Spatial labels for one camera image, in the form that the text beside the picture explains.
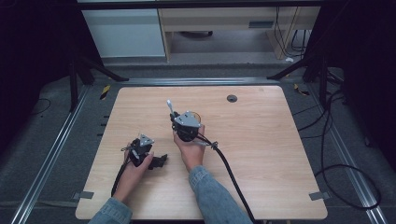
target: wooden tabletop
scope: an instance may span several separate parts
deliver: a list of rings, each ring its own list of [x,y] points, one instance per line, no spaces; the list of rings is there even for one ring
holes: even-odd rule
[[[235,103],[227,96],[237,97]],[[219,142],[256,219],[323,219],[322,200],[311,201],[318,184],[281,88],[277,86],[201,86],[123,88],[114,104],[84,191],[77,218],[90,219],[110,197],[123,160],[121,148],[139,133],[155,140],[155,156],[168,154],[163,168],[145,173],[131,197],[133,219],[202,219],[188,172],[173,142],[174,110],[194,111],[205,136]],[[221,158],[207,147],[204,166],[245,209]]]

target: denim sleeve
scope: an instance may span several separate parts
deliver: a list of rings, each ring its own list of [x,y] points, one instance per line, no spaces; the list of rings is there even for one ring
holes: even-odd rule
[[[132,212],[129,207],[117,199],[109,198],[89,223],[128,224],[131,217]]]
[[[189,180],[205,224],[252,223],[227,189],[204,166],[194,167]]]

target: hand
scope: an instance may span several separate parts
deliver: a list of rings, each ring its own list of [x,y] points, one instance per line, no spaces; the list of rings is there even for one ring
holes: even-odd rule
[[[201,125],[198,130],[198,133],[204,135],[205,126]],[[196,144],[194,142],[183,142],[177,135],[176,132],[173,132],[174,142],[178,146],[181,152],[181,159],[186,165],[186,169],[188,172],[192,170],[197,165],[202,165],[204,160],[205,146]]]
[[[129,150],[125,150],[124,152],[124,160],[128,158]],[[135,167],[132,162],[129,162],[124,172],[121,175],[119,185],[117,186],[117,190],[113,195],[113,198],[119,200],[122,203],[128,203],[128,197],[142,179],[143,174],[149,168],[151,164],[152,158],[154,154],[148,154],[147,157],[143,160],[143,162],[138,166]]]

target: black round hole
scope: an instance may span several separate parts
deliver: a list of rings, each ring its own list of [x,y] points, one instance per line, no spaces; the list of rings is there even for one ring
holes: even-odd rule
[[[228,95],[227,96],[227,101],[230,103],[235,103],[238,100],[238,98],[235,95]]]

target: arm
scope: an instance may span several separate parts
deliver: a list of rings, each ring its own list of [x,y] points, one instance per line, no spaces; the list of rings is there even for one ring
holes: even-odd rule
[[[205,126],[199,129],[204,135]],[[186,165],[189,181],[206,224],[251,223],[247,214],[235,202],[231,194],[203,166],[205,146],[183,142],[174,133],[174,141]]]
[[[138,167],[129,162],[117,185],[117,190],[112,198],[109,198],[102,208],[89,222],[106,224],[128,224],[131,221],[132,211],[127,206],[128,197],[139,183],[145,171],[149,168],[153,154],[149,154]],[[124,159],[128,160],[128,152],[125,151]]]

